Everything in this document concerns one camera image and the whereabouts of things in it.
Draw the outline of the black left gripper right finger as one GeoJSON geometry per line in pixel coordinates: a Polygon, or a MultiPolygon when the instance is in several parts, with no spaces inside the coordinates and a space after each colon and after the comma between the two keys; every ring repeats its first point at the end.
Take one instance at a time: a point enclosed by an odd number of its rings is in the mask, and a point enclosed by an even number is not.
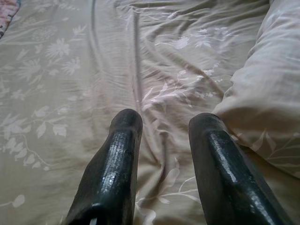
{"type": "Polygon", "coordinates": [[[188,136],[195,178],[209,225],[291,225],[262,173],[212,113],[194,116],[188,136]]]}

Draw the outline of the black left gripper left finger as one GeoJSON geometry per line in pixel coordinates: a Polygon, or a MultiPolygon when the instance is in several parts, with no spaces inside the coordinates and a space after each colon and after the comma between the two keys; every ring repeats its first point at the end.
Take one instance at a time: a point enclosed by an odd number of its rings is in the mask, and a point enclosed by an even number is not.
{"type": "Polygon", "coordinates": [[[133,224],[142,132],[135,110],[124,109],[113,118],[108,137],[85,168],[64,224],[133,224]]]}

